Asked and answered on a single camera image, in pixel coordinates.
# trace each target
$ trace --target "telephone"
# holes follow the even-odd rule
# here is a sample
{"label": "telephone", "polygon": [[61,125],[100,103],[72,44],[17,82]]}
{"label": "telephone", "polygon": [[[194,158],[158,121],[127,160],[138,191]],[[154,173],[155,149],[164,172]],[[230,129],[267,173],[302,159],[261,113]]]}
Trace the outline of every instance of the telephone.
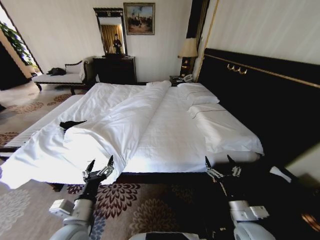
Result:
{"label": "telephone", "polygon": [[185,77],[183,78],[183,80],[184,80],[186,83],[192,83],[192,82],[194,81],[194,78],[193,78],[192,74],[189,74],[189,75],[185,76]]}

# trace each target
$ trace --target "painting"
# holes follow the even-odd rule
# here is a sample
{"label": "painting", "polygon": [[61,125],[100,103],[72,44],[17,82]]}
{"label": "painting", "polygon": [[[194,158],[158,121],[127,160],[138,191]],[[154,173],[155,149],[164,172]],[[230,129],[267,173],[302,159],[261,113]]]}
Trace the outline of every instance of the painting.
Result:
{"label": "painting", "polygon": [[124,2],[123,5],[128,35],[155,34],[155,3]]}

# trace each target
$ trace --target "chaise lounge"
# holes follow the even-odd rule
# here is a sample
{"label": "chaise lounge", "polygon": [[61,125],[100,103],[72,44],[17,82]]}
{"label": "chaise lounge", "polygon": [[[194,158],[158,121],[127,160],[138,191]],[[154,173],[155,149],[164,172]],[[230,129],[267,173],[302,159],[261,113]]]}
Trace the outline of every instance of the chaise lounge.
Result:
{"label": "chaise lounge", "polygon": [[48,75],[43,74],[34,76],[32,80],[39,90],[42,90],[40,84],[55,84],[70,86],[72,95],[75,94],[75,88],[81,86],[91,86],[95,83],[95,74],[92,57],[87,57],[74,64],[65,64],[65,75]]}

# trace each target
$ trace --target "table lamp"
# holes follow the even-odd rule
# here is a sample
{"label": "table lamp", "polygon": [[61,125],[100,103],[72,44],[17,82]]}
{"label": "table lamp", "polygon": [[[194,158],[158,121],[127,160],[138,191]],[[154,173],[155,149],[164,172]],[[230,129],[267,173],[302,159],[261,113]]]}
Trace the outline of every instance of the table lamp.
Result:
{"label": "table lamp", "polygon": [[195,38],[186,38],[178,54],[178,58],[183,58],[180,71],[181,77],[184,77],[189,73],[191,58],[195,58],[197,56],[197,40]]}

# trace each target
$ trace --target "bag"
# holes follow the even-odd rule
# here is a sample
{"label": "bag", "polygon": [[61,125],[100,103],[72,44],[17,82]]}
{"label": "bag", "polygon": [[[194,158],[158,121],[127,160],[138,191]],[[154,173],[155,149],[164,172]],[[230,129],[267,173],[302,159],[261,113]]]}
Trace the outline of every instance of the bag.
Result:
{"label": "bag", "polygon": [[50,76],[57,76],[57,75],[65,75],[66,70],[60,68],[60,67],[53,67],[50,71],[47,72],[47,75]]}

